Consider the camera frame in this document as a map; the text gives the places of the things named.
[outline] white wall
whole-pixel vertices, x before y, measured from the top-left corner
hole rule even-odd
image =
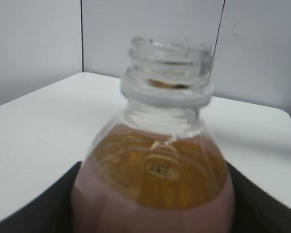
[[[211,78],[219,96],[291,116],[291,0],[226,0]]]
[[[81,71],[80,0],[0,0],[0,105]]]
[[[214,45],[223,0],[82,0],[84,71],[119,77],[133,36]]]

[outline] white table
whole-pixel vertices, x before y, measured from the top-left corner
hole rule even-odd
[[[80,73],[0,106],[0,220],[82,160],[125,106],[120,80]],[[202,117],[225,158],[291,208],[291,119],[281,110],[213,98]]]

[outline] bottle mouth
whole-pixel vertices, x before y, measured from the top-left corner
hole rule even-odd
[[[211,47],[190,40],[135,37],[129,56],[131,66],[122,79],[125,96],[169,107],[185,100],[185,105],[209,102],[213,91],[208,78]]]
[[[194,43],[188,39],[144,39],[135,37],[132,40],[129,55],[132,59],[151,63],[162,63],[167,66],[198,66],[202,57],[211,58],[212,48],[205,44]]]

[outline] plastic bottle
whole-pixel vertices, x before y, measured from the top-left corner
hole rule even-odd
[[[71,194],[75,233],[227,233],[228,168],[199,109],[211,49],[136,37],[121,81],[127,108],[96,136]]]

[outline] liquid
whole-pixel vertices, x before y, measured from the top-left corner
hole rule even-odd
[[[233,189],[208,139],[170,140],[115,127],[72,191],[76,233],[227,233]]]

